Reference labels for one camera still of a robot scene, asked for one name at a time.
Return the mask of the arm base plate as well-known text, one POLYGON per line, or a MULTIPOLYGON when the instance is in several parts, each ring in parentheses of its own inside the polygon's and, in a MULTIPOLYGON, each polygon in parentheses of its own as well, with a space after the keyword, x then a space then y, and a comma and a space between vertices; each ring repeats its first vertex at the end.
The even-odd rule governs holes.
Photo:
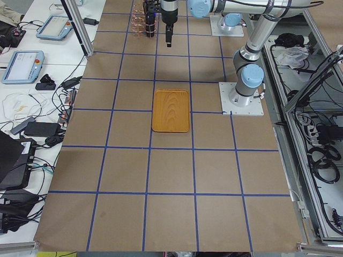
POLYGON ((220 101, 223 115, 263 116, 262 101, 258 89, 252 96, 241 96, 236 91, 235 82, 219 83, 220 101))
POLYGON ((212 36, 244 37, 242 15, 228 13, 210 16, 212 36))

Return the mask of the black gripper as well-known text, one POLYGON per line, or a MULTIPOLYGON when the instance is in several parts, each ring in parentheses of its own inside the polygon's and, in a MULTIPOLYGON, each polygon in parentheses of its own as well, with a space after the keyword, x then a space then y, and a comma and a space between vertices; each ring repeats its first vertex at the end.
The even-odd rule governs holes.
POLYGON ((174 23, 177 22, 178 16, 178 0, 161 0, 161 15, 162 21, 166 24, 166 46, 172 46, 172 37, 174 30, 174 23))

